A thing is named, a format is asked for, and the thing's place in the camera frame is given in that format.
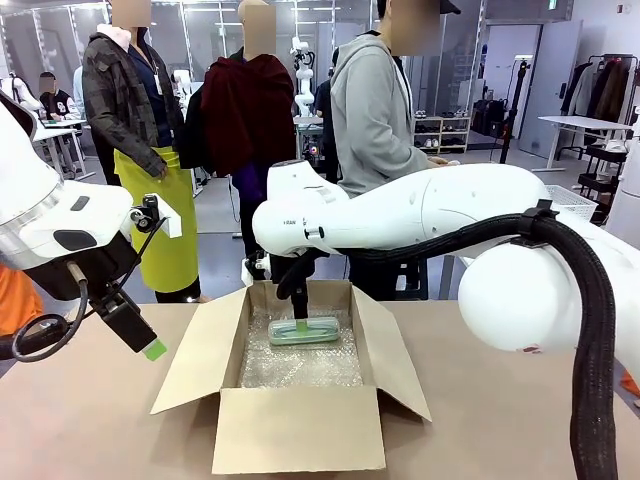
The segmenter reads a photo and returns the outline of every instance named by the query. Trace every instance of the cable clip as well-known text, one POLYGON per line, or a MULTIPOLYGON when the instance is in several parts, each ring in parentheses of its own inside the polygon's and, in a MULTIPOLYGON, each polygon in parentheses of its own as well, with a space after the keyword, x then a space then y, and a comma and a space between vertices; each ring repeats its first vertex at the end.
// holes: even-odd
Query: cable clip
POLYGON ((540 242, 532 239, 533 224, 539 218, 556 218, 558 212, 551 210, 551 200, 540 199, 538 205, 528 208, 518 221, 518 233, 520 237, 511 240, 514 245, 520 245, 527 248, 538 248, 547 245, 546 242, 540 242))

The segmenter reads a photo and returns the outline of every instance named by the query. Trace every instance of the black cable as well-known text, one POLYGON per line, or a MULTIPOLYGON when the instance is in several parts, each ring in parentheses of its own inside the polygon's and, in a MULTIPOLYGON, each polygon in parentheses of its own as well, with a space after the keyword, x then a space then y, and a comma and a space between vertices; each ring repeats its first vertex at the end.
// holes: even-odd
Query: black cable
MULTIPOLYGON (((342 249, 340 253, 371 263, 432 258, 478 243, 521 233, 523 215, 503 215, 456 232, 394 250, 342 249)), ((528 239, 547 243, 565 259, 575 275, 582 300, 582 324, 573 368, 570 443, 579 480, 615 480, 613 362, 615 301, 609 277, 589 244, 566 225, 536 217, 528 239)))
MULTIPOLYGON (((140 260, 142 260, 142 255, 144 254, 144 251, 147 249, 147 247, 151 243, 151 240, 153 240, 153 237, 156 235, 156 233, 158 233, 158 230, 160 230, 160 228, 162 227, 162 224, 165 222, 166 219, 167 219, 167 217, 161 218, 160 221, 156 224, 156 226, 153 227, 153 230, 151 230, 149 232, 149 235, 147 236, 147 238, 145 239, 144 243, 142 244, 142 248, 140 248, 140 251, 136 255, 136 258, 133 260, 132 265, 129 268, 129 271, 125 274, 125 276, 122 278, 122 281, 113 290, 113 292, 111 292, 109 294, 109 296, 107 296, 103 300, 103 302, 102 302, 103 305, 106 305, 109 302, 111 302, 114 298, 116 298, 116 295, 118 295, 120 293, 120 291, 124 287, 124 284, 127 283, 127 280, 129 280, 129 277, 131 277, 131 274, 133 274, 133 272, 135 271, 136 267, 138 266, 138 263, 140 263, 140 260)), ((87 317, 90 317, 91 315, 93 315, 95 313, 95 311, 96 311, 95 308, 91 309, 91 311, 89 313, 85 314, 83 319, 85 319, 87 317)))
POLYGON ((57 315, 57 314, 41 315, 37 318, 34 318, 26 325, 23 325, 22 328, 18 330, 16 334, 13 336, 13 342, 11 343, 11 354, 13 355, 13 358, 15 358, 17 361, 22 363, 39 362, 40 360, 49 358, 51 355, 53 355, 62 347, 64 347, 67 343, 69 343, 69 340, 73 338, 73 336, 76 334, 76 332, 80 328, 80 324, 85 319, 84 312, 87 310, 87 305, 89 304, 89 288, 88 288, 87 280, 86 279, 80 280, 78 282, 78 288, 80 289, 80 306, 78 307, 78 311, 76 312, 76 319, 70 324, 70 328, 65 332, 63 337, 60 340, 58 340, 56 343, 54 343, 49 350, 43 353, 39 353, 37 355, 26 355, 25 352, 21 351, 21 349, 18 348, 18 345, 22 343, 24 336, 27 334, 27 332, 31 328, 35 327, 43 320, 55 320, 59 324, 60 322, 67 323, 67 320, 61 315, 57 315))
POLYGON ((231 177, 227 177, 229 180, 229 200, 231 200, 231 212, 233 213, 233 219, 236 223, 240 223, 240 219, 236 216, 236 206, 233 203, 233 193, 231 192, 231 177))

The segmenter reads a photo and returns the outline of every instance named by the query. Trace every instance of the white table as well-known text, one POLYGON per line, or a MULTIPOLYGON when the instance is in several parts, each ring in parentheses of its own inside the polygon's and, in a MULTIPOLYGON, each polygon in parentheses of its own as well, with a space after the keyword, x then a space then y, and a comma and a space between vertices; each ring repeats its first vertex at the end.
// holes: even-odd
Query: white table
MULTIPOLYGON (((82 150, 80 149, 80 142, 78 140, 78 132, 75 129, 81 129, 82 126, 87 123, 86 120, 82 120, 82 119, 76 119, 76 120, 61 120, 59 122, 55 122, 55 123, 46 123, 43 122, 43 125, 45 126, 45 128, 50 129, 50 130, 60 130, 60 129, 69 129, 69 128, 73 128, 74 129, 74 133, 71 134, 71 137, 73 139, 73 146, 76 150, 76 155, 78 156, 78 161, 80 162, 80 169, 82 171, 82 175, 80 177, 75 178, 75 180, 84 180, 85 178, 91 177, 92 175, 95 175, 95 172, 89 172, 87 173, 87 169, 84 165, 84 154, 82 153, 82 150)), ((67 164, 69 164, 69 162, 71 162, 71 165, 73 165, 73 161, 71 161, 71 156, 69 155, 69 150, 66 148, 66 145, 61 146, 60 147, 62 149, 62 154, 65 156, 65 160, 67 162, 67 164)))
POLYGON ((87 121, 82 119, 60 120, 59 122, 55 122, 55 123, 48 123, 45 121, 42 122, 45 128, 71 128, 75 126, 79 127, 80 125, 84 125, 85 123, 87 123, 87 121))
POLYGON ((62 166, 60 165, 60 157, 58 156, 58 150, 56 148, 56 143, 54 139, 57 139, 58 145, 60 146, 60 151, 62 152, 62 156, 65 160, 65 163, 69 170, 73 172, 75 176, 75 166, 73 164, 73 160, 71 159, 71 155, 69 153, 69 148, 65 145, 63 137, 65 135, 71 135, 73 139, 73 145, 76 149, 76 155, 78 157, 78 161, 80 162, 80 169, 82 175, 80 177, 74 177, 74 180, 84 180, 92 175, 95 175, 95 172, 87 173, 86 167, 84 165, 84 160, 82 158, 82 152, 80 151, 80 147, 78 145, 78 139, 76 137, 76 130, 73 128, 39 128, 36 130, 35 135, 33 136, 33 143, 43 142, 49 148, 49 153, 51 154, 51 160, 53 161, 53 166, 56 169, 56 172, 60 175, 61 178, 64 178, 62 172, 62 166))
POLYGON ((565 130, 572 133, 579 133, 584 136, 598 138, 604 140, 605 143, 611 140, 616 132, 625 132, 631 130, 632 127, 624 125, 622 123, 605 122, 604 120, 596 120, 595 118, 580 117, 577 115, 570 116, 551 116, 551 117, 538 117, 545 122, 551 122, 556 126, 556 134, 553 137, 551 143, 551 152, 549 153, 549 160, 547 161, 546 168, 534 168, 532 172, 563 172, 566 168, 555 167, 556 163, 556 150, 558 149, 558 140, 560 138, 560 130, 565 130), (604 130, 605 134, 600 135, 597 133, 587 132, 587 130, 604 130))

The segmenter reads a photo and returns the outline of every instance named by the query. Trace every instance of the white robot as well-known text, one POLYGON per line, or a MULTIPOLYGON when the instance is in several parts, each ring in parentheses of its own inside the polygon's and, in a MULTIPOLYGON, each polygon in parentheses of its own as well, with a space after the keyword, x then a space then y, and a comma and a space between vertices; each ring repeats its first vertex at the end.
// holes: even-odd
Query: white robot
MULTIPOLYGON (((34 123, 29 112, 0 93, 0 263, 25 271, 58 300, 80 297, 81 307, 71 325, 46 315, 56 320, 43 332, 46 338, 25 336, 39 319, 27 324, 11 345, 12 356, 33 362, 55 353, 75 334, 88 304, 132 350, 161 353, 155 333, 118 280, 140 261, 129 243, 131 229, 153 235, 162 228, 170 237, 180 236, 180 216, 157 195, 136 207, 124 188, 63 181, 34 152, 27 135, 35 132, 34 123), (23 340, 26 346, 19 345, 23 340), (44 354, 24 355, 52 343, 44 354)), ((7 357, 7 348, 0 345, 0 358, 7 357)))
MULTIPOLYGON (((540 199, 550 205, 548 198, 529 171, 479 164, 426 170, 349 199, 308 163, 288 162, 271 169, 268 200, 253 218, 269 255, 248 269, 271 269, 297 322, 306 313, 299 306, 306 289, 287 273, 274 280, 283 261, 305 276, 313 273, 305 258, 330 253, 372 262, 446 253, 472 259, 458 294, 467 326, 506 351, 577 346, 570 437, 576 472, 580 479, 616 478, 611 372, 615 344, 616 358, 640 378, 640 252, 571 213, 554 220, 544 205, 532 208, 540 199)), ((319 322, 318 331, 327 328, 325 318, 319 322)), ((295 328, 280 327, 283 336, 295 328)))
POLYGON ((311 93, 311 79, 315 54, 309 51, 309 44, 301 42, 298 37, 293 37, 292 44, 290 53, 294 56, 296 78, 300 80, 300 93, 296 95, 295 101, 300 109, 300 116, 311 117, 309 105, 313 105, 314 99, 311 93))

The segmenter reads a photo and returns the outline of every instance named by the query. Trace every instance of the orange object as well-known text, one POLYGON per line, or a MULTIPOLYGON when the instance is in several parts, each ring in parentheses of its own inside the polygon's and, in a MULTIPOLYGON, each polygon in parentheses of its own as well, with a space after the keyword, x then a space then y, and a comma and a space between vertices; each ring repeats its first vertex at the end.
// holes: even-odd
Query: orange object
POLYGON ((624 372, 624 375, 622 376, 622 380, 620 380, 620 385, 625 390, 628 390, 629 392, 633 393, 636 397, 640 398, 640 388, 638 388, 638 385, 636 385, 636 382, 633 381, 633 378, 631 378, 631 375, 629 375, 629 372, 624 372))
POLYGON ((42 298, 24 273, 0 265, 0 336, 42 315, 42 298))

